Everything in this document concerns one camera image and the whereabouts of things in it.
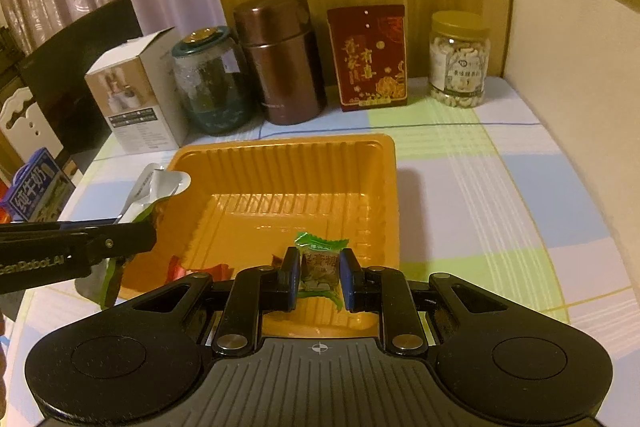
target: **green candy wrapper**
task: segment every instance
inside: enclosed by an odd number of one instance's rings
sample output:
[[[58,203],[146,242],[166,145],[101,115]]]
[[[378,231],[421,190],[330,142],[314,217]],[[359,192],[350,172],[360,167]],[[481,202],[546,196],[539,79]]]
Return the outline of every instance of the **green candy wrapper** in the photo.
[[[349,239],[327,241],[308,232],[300,232],[295,244],[302,256],[298,297],[326,297],[340,311],[344,304],[338,263],[340,250],[347,247]]]

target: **plaid tablecloth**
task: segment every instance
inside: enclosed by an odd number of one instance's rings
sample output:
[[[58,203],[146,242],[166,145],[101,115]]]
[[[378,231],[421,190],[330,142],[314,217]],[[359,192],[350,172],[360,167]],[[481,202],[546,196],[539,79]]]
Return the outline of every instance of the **plaid tablecloth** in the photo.
[[[295,126],[255,120],[222,139],[383,132],[396,142],[401,268],[410,279],[447,271],[594,338],[614,361],[599,418],[609,427],[640,423],[640,309],[620,254],[567,158],[500,78],[487,80],[474,110],[426,97],[414,79],[407,107],[343,113],[333,103]],[[174,152],[127,156],[108,140],[62,219],[116,216],[150,162]],[[24,360],[49,331],[95,313],[71,283],[28,291],[9,337],[8,414],[3,426],[31,427],[41,416],[24,381]]]

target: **white box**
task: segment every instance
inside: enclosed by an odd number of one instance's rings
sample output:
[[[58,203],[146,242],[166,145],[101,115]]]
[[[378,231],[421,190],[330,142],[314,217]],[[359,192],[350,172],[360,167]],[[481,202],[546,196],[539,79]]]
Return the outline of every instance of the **white box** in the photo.
[[[175,84],[169,28],[133,39],[98,58],[86,83],[127,153],[178,149],[189,126]]]

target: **glass jar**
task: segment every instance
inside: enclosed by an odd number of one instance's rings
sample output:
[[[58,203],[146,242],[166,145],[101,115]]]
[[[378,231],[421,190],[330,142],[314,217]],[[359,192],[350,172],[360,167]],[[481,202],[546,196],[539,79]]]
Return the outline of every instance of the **glass jar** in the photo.
[[[431,96],[451,107],[476,107],[484,96],[489,28],[475,13],[436,12],[431,17]]]
[[[227,26],[197,30],[171,54],[182,105],[202,131],[215,136],[251,119],[255,102],[247,66]]]

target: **gold jar lid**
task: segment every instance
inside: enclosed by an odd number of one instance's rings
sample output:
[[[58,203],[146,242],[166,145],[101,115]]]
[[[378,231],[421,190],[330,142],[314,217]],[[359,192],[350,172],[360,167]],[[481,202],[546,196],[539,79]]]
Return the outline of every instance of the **gold jar lid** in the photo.
[[[224,42],[230,35],[228,26],[211,26],[191,32],[172,48],[174,57],[186,57]]]
[[[482,17],[471,12],[447,10],[431,16],[431,29],[452,39],[465,41],[485,39],[489,28]]]

